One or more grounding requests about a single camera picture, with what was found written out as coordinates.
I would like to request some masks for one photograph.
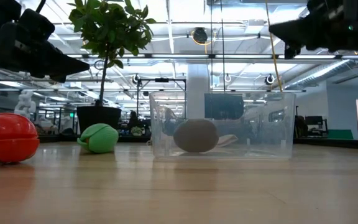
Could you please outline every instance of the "black equipment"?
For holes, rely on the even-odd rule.
[[[302,47],[358,50],[358,1],[309,0],[309,14],[295,21],[274,24],[269,31],[285,42],[285,59],[292,59]]]
[[[89,70],[87,63],[64,55],[48,42],[55,26],[39,12],[26,9],[15,0],[0,0],[0,68],[29,72],[31,76],[65,82],[66,76]]]
[[[323,119],[322,116],[307,116],[305,117],[306,125],[318,126],[319,128],[311,128],[308,131],[308,137],[324,137],[328,134],[327,119]]]
[[[267,77],[265,78],[265,84],[266,84],[266,85],[272,85],[273,82],[274,82],[274,77],[273,77],[272,74],[270,74],[269,76],[267,76]]]
[[[199,44],[205,44],[206,41],[208,40],[208,36],[206,35],[204,28],[202,27],[197,27],[194,30],[193,38]]]
[[[205,118],[235,120],[244,114],[242,95],[205,93],[204,103]]]

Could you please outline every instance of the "red toy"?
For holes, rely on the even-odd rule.
[[[38,146],[37,129],[26,117],[0,113],[0,164],[31,158]]]

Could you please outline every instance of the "green toy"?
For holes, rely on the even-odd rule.
[[[80,146],[93,153],[112,152],[117,141],[118,132],[108,124],[91,125],[77,139]]]

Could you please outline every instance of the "potted plant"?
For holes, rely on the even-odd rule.
[[[107,68],[124,65],[118,59],[125,50],[137,56],[139,49],[145,49],[150,43],[153,32],[148,24],[155,23],[147,19],[149,9],[134,9],[131,0],[125,0],[126,7],[109,3],[107,0],[75,0],[75,6],[69,19],[74,32],[81,32],[84,40],[82,48],[104,61],[99,100],[95,106],[77,108],[81,132],[96,123],[105,123],[117,128],[121,110],[103,107],[104,81]]]

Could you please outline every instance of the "gray egg-shaped object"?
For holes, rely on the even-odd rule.
[[[212,122],[205,119],[189,119],[176,128],[173,140],[186,152],[208,152],[217,145],[219,136]]]

